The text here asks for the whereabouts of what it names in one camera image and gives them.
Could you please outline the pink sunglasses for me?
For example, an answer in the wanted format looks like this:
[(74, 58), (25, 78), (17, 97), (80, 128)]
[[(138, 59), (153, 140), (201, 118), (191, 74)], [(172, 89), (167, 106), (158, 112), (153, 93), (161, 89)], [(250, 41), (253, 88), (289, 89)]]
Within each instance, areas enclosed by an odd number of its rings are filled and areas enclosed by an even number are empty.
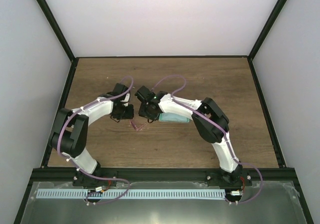
[(133, 120), (130, 120), (129, 122), (131, 127), (137, 132), (141, 131), (146, 126), (145, 123), (141, 125), (137, 125)]

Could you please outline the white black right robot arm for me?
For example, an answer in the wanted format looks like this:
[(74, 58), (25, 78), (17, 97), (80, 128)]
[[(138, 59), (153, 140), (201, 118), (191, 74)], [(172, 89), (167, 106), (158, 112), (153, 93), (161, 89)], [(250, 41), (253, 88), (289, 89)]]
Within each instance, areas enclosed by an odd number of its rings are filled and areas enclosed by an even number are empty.
[(239, 181), (242, 166), (229, 138), (229, 119), (213, 99), (189, 100), (164, 91), (156, 94), (146, 86), (140, 87), (135, 96), (141, 102), (140, 117), (156, 121), (166, 113), (192, 120), (200, 137), (213, 146), (224, 183), (234, 185)]

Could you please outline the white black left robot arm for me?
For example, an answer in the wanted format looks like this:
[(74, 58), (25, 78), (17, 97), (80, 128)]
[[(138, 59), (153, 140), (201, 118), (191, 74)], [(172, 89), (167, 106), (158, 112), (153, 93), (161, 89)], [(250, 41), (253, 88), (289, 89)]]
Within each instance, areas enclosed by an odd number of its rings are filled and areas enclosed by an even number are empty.
[(86, 148), (89, 126), (104, 116), (120, 122), (133, 119), (134, 106), (129, 104), (130, 87), (117, 83), (107, 92), (85, 106), (76, 109), (62, 108), (55, 117), (48, 144), (66, 160), (85, 172), (84, 179), (92, 186), (102, 180), (101, 165)]

